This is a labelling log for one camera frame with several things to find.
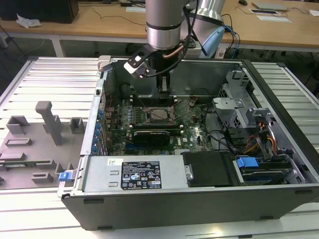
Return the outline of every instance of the metal slotted surface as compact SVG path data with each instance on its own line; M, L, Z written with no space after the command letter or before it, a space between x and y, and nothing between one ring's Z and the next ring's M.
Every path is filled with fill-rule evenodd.
M0 143L11 116L25 116L28 122L44 122L35 112L38 101L51 101L52 113L61 122L72 117L87 121L97 80L97 58L39 57L28 62L28 70L17 81L0 107Z
M280 67L276 63L253 63L253 65L305 136L319 151L318 100L287 68ZM267 107L259 93L254 91L254 94L262 107Z
M317 111L316 100L305 93L287 69L275 63L255 63L255 67L271 88L276 89L274 92L278 91L276 95L287 110ZM28 121L43 122L33 113L37 101L52 101L52 111L60 115L61 121L69 121L69 116L87 119L93 88L99 79L95 76L97 59L39 58L28 62L20 72L16 82L12 82L12 90L5 92L8 99L0 98L0 138L7 132L5 124L8 118L4 115L29 113ZM279 90L276 85L280 85L281 89L282 85L289 85L289 90ZM88 93L81 92L81 89L88 89ZM317 137L314 132L319 132L318 118L305 113L302 118L294 119L307 136ZM90 232L81 228L57 197L56 191L57 188L35 189L32 193L24 189L0 190L0 221L3 219L0 238L56 239L63 235L66 238L88 239L237 239L239 236L247 235L246 238L249 238L253 235L253 238L263 239L314 239L319 235L319 203L304 204L278 220Z

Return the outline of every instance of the computer case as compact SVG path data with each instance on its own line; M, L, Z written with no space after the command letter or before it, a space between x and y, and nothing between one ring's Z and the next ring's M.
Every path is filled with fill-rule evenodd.
M1 0L2 20L16 20L16 14L28 19L72 23L79 11L77 0Z

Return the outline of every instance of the gray plastic block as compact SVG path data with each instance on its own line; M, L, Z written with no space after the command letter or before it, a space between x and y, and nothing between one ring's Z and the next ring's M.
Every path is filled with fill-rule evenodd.
M4 161L23 161L25 160L24 153L3 153L0 156L0 160Z
M71 118L70 120L70 128L72 133L85 133L84 123L82 118Z
M35 111L42 115L45 125L50 132L55 145L62 145L61 131L55 123L55 118L51 112L52 103L50 101L39 101L35 106Z
M29 146L31 145L30 138L15 138L15 139L7 139L4 143L7 147L12 146Z
M60 163L58 163L56 165L56 168L55 168L55 174L56 175L59 175L60 173L64 172L65 170L63 169L62 165Z
M12 134L25 134L22 126L28 126L29 123L24 116L11 116L8 123L6 124L7 128Z
M50 160L47 163L37 163L36 166L39 169L53 169L56 168L56 163L54 162L54 160Z
M31 178L31 180L34 183L52 183L53 181L53 177L51 176L51 174L49 172L45 172L45 173L33 173L32 174L33 177Z
M8 171L8 168L5 166L5 165L3 165L3 164L0 164L0 172L3 172L3 171Z
M24 153L26 155L25 160L21 162L21 165L34 165L19 167L11 167L6 165L3 160L0 165L3 167L0 176L4 177L5 183L1 185L1 189L19 189L19 188L47 188L47 187L58 187L58 174L55 174L56 166L53 168L40 169L36 166L36 163L49 163L50 160L54 160L56 163L61 163L63 169L66 169L68 164L71 163L73 167L77 167L79 163L79 155L83 142L84 134L72 134L71 128L68 122L62 123L63 145L56 146L50 134L46 134L43 129L43 122L29 123L29 126L23 126L25 134L12 135L8 132L7 136L3 140L3 144L0 146L0 153L13 154L13 153ZM19 138L30 138L32 143L30 146L15 146L7 147L4 142L8 139L19 139ZM53 177L53 182L39 183L36 184L31 180L32 173L35 172L49 172Z
M66 170L73 170L74 168L73 168L73 165L72 165L72 163L69 163L68 164L68 167L67 167L67 169Z
M62 131L62 123L60 120L59 116L53 116L54 117L54 121L55 121L55 125L57 126L57 128L60 130L60 132ZM46 133L50 133L48 127L46 126L46 124L43 124L43 128L45 130Z

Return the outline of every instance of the copper tube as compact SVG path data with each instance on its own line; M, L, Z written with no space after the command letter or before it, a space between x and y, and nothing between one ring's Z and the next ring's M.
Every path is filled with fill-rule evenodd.
M173 52L170 53L170 54L164 54L164 55L163 55L163 58L164 58L164 59L169 59L169 58L173 57L174 55L176 55L177 53L179 53L182 49L184 49L184 46L183 46L183 45L180 46L178 49L176 49L175 51L173 51Z

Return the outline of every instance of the computer mouse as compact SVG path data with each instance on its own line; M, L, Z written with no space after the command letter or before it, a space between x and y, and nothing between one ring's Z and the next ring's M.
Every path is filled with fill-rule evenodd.
M244 6L247 6L247 1L246 0L239 0L238 3L242 4Z

